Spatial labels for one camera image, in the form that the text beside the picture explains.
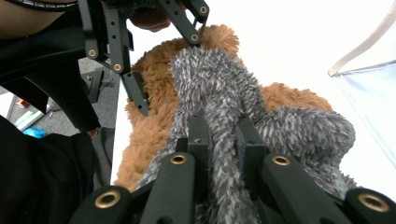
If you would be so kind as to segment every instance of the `white surface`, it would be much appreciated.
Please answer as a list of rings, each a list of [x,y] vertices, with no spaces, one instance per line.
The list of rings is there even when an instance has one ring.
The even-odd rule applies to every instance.
[[[0,115],[7,118],[11,106],[14,106],[14,94],[6,92],[0,95]]]
[[[396,166],[396,64],[351,72],[334,79],[375,141]]]
[[[343,159],[341,169],[354,177],[359,185],[382,192],[396,201],[395,167],[338,89],[335,80],[327,75],[333,63],[375,29],[393,1],[206,2],[210,7],[207,25],[223,23],[234,29],[240,39],[239,56],[261,84],[282,82],[292,88],[316,92],[354,125],[357,140]],[[174,27],[156,34],[130,27],[135,44],[132,63],[162,41],[179,37]],[[347,67],[394,58],[394,34],[392,28],[373,49]],[[132,130],[124,116],[125,98],[124,90],[120,88],[112,181],[117,178],[117,164],[120,164],[122,151],[129,145],[128,133]]]
[[[38,121],[39,119],[43,118],[44,114],[41,111],[37,111],[35,112],[31,117],[29,117],[28,119],[26,119],[23,123],[21,123],[20,125],[18,125],[18,129],[23,132],[26,129],[30,128],[30,126],[32,126],[32,124],[34,124],[36,121]]]

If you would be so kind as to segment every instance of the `black chair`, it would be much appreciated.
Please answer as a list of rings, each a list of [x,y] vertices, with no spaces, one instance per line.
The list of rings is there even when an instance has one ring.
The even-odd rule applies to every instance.
[[[97,24],[105,17],[100,1],[92,9]],[[106,37],[100,40],[106,45]],[[0,85],[46,113],[52,98],[81,132],[100,127],[87,96],[78,60],[85,58],[85,36],[78,10],[64,13],[50,27],[0,46]]]

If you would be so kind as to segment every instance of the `teddy bear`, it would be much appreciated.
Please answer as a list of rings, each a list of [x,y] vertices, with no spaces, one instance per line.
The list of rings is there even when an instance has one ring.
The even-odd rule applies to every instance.
[[[132,71],[144,79],[150,110],[144,116],[133,102],[125,107],[134,130],[115,184],[134,191],[155,179],[161,158],[175,151],[179,137],[187,137],[188,117],[202,110],[218,160],[211,163],[210,195],[205,203],[197,204],[198,223],[260,223],[248,193],[243,188],[232,191],[232,186],[224,187],[231,182],[244,185],[233,159],[233,130],[242,114],[252,120],[272,152],[294,157],[321,188],[335,197],[345,197],[356,187],[339,170],[355,140],[352,124],[310,90],[299,91],[282,83],[260,85],[238,58],[238,45],[231,28],[212,25],[206,27],[200,48],[192,49],[177,38],[161,43],[138,60]],[[220,177],[223,163],[231,164],[227,168],[230,173]],[[219,186],[228,188],[224,192],[232,197],[220,195]]]

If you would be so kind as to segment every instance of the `black metal bracket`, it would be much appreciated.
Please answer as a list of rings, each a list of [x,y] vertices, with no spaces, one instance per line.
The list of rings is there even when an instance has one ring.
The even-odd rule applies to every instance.
[[[180,8],[176,1],[158,0],[169,20],[175,25],[187,43],[191,46],[199,47],[209,15],[209,6],[204,0],[183,0],[182,2],[195,17],[193,23],[189,21],[186,12]],[[201,31],[197,31],[195,28],[197,22],[202,24]]]
[[[396,203],[385,195],[353,189],[344,200],[334,199],[294,158],[269,153],[249,118],[240,118],[237,129],[245,141],[246,188],[262,223],[395,223]],[[194,205],[207,195],[210,148],[204,118],[192,116],[189,138],[178,139],[177,151],[163,158],[154,182],[133,193],[115,186],[99,189],[70,223],[194,223]]]
[[[83,74],[82,79],[87,86],[87,94],[91,104],[98,102],[99,90],[104,77],[105,71],[103,69],[96,69],[89,73]]]
[[[131,72],[129,50],[133,50],[132,34],[126,27],[126,20],[116,9],[105,9],[107,39],[111,70],[116,74]]]
[[[108,41],[102,4],[97,0],[78,0],[78,8],[81,15],[82,30],[85,35],[87,57],[97,62],[105,61],[108,56]]]
[[[140,73],[132,72],[120,75],[122,84],[131,101],[143,115],[149,114],[148,95],[143,90],[143,78]]]

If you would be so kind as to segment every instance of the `gold grommet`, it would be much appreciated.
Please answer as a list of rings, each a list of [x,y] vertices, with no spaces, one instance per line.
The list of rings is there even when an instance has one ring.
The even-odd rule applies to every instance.
[[[107,196],[112,196],[113,199],[110,200],[109,202],[105,202],[104,198]],[[113,206],[114,204],[116,204],[121,198],[121,195],[118,191],[112,189],[109,190],[101,195],[99,195],[99,197],[96,198],[95,200],[95,206],[98,208],[108,208]]]
[[[359,201],[366,207],[375,210],[376,212],[388,212],[389,211],[389,206],[384,200],[381,198],[373,195],[373,194],[368,194],[368,193],[363,193],[358,195]],[[369,200],[372,200],[376,202],[377,204],[370,203]]]
[[[96,51],[95,51],[94,49],[90,49],[90,51],[88,51],[88,54],[89,54],[91,57],[94,57],[94,56],[96,55]]]
[[[203,14],[205,14],[207,12],[207,8],[206,7],[201,7],[199,10]]]
[[[192,41],[197,41],[198,40],[198,35],[192,35],[191,36]]]
[[[274,156],[273,162],[278,165],[289,165],[290,164],[290,160],[283,156]]]
[[[119,63],[114,64],[114,70],[120,71],[121,70],[121,65]]]
[[[184,162],[186,162],[187,158],[183,155],[175,155],[175,156],[171,157],[170,161],[175,165],[180,165],[180,164],[183,164]]]

